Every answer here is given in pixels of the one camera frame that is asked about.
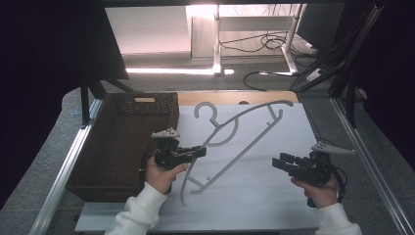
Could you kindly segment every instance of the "human hand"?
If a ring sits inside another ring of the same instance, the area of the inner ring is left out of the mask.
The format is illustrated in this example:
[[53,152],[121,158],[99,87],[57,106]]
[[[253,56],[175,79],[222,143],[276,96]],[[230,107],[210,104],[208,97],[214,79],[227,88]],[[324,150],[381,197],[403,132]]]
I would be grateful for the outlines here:
[[337,181],[333,175],[322,187],[315,187],[303,181],[291,178],[291,182],[304,189],[304,195],[312,199],[318,209],[329,207],[338,202]]
[[151,156],[147,162],[146,181],[162,194],[167,192],[171,183],[176,179],[176,174],[187,169],[188,164],[180,164],[171,170],[165,170],[155,163],[155,157]]

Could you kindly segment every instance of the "wooden edge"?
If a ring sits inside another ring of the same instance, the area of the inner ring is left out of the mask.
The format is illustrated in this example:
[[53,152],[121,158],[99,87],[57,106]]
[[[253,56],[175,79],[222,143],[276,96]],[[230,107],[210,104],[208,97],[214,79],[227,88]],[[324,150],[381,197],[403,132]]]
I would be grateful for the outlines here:
[[178,92],[179,105],[198,105],[211,102],[215,105],[239,105],[241,102],[258,105],[276,100],[288,100],[298,103],[296,93],[292,91],[198,91]]

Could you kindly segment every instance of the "white sleeve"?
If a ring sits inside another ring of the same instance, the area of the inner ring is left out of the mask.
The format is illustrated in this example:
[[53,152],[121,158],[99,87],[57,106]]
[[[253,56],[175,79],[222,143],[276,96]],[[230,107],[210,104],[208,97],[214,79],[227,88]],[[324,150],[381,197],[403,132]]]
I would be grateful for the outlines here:
[[166,195],[146,182],[143,191],[136,198],[127,200],[124,211],[116,215],[105,234],[146,234],[159,222],[159,210],[166,199]]
[[316,235],[361,235],[359,225],[348,221],[342,205],[317,209],[315,215],[318,219],[318,230]]

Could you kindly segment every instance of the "basket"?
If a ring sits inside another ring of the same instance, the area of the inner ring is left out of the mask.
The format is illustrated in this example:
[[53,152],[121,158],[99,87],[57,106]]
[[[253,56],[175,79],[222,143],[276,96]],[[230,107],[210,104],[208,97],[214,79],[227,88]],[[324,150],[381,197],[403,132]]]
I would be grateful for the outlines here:
[[66,188],[85,202],[117,203],[142,190],[153,132],[177,128],[177,93],[112,93],[93,120]]

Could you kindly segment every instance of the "white work surface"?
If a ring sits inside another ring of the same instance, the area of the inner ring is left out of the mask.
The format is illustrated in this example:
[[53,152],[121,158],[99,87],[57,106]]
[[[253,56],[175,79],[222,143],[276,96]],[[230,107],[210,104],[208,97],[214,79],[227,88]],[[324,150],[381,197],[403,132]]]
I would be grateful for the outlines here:
[[[217,122],[251,107],[216,106]],[[221,175],[205,192],[192,195],[199,186],[188,181],[184,207],[180,201],[180,188],[185,176],[181,173],[173,182],[172,192],[161,207],[161,222],[155,232],[195,231],[272,231],[316,229],[313,209],[306,205],[302,189],[290,182],[288,173],[272,166],[272,158],[280,153],[306,157],[316,143],[302,104],[272,105],[276,116],[283,110],[282,119],[244,156]],[[195,118],[194,106],[180,106],[178,131],[180,146],[202,145],[212,134],[212,110],[200,109]],[[207,155],[199,158],[190,175],[202,183],[213,178],[229,164],[273,119],[266,107],[259,108],[239,118],[235,137],[226,145],[207,147]],[[233,122],[220,130],[212,143],[226,139]],[[75,231],[102,232],[108,228],[123,204],[86,203]]]

